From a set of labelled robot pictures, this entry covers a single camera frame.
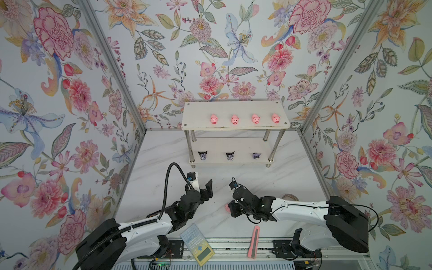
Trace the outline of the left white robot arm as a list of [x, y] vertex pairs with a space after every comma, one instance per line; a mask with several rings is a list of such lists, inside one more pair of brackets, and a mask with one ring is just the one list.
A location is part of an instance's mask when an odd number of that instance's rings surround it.
[[104, 221], [84, 240], [75, 252], [78, 262], [75, 270], [110, 270], [120, 262], [142, 256], [160, 258], [168, 251], [167, 235], [184, 227], [192, 219], [199, 205], [213, 197], [213, 181], [199, 191], [188, 190], [180, 201], [156, 216], [143, 220], [118, 223], [110, 218]]

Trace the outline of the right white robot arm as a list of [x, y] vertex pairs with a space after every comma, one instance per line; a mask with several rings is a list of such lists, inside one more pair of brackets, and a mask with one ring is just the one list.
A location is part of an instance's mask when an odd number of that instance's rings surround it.
[[289, 201], [273, 196], [257, 197], [245, 186], [233, 181], [229, 185], [233, 200], [228, 204], [232, 217], [245, 215], [259, 222], [296, 221], [298, 228], [289, 244], [297, 257], [305, 257], [325, 247], [342, 246], [352, 252], [369, 252], [370, 218], [338, 196], [328, 201]]

